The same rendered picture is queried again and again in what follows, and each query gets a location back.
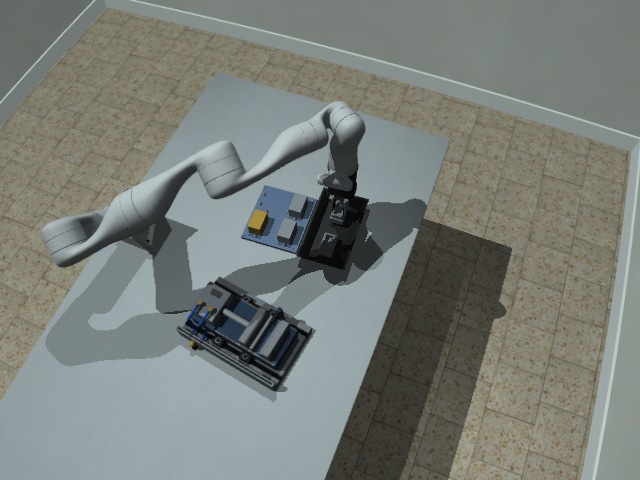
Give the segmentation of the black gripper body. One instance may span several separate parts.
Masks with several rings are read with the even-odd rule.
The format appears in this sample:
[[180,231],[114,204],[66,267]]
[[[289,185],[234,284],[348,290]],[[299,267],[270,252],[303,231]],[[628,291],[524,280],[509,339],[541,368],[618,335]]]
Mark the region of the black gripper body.
[[340,165],[333,162],[329,155],[329,172],[318,175],[318,184],[328,187],[328,193],[331,195],[353,199],[357,190],[357,165],[358,157],[350,164]]

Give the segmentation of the yellow rectangular block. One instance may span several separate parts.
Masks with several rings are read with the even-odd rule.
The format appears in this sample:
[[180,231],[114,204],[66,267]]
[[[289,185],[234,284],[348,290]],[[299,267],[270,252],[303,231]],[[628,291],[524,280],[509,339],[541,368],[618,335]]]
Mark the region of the yellow rectangular block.
[[247,226],[249,232],[261,236],[267,224],[267,221],[268,221],[267,212],[263,212],[255,209],[250,219],[250,222]]

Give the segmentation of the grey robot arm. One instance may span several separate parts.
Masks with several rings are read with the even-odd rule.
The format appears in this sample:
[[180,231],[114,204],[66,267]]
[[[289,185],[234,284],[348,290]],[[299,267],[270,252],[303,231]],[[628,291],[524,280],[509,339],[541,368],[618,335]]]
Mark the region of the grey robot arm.
[[352,163],[357,157],[365,124],[346,102],[336,101],[311,119],[283,131],[263,159],[248,171],[243,168],[232,142],[220,141],[119,194],[104,209],[50,222],[42,229],[41,236],[58,267],[72,266],[112,243],[145,232],[160,221],[195,172],[199,173],[210,198],[225,198],[325,147],[329,141],[325,127],[334,133],[329,144],[332,161],[340,165]]

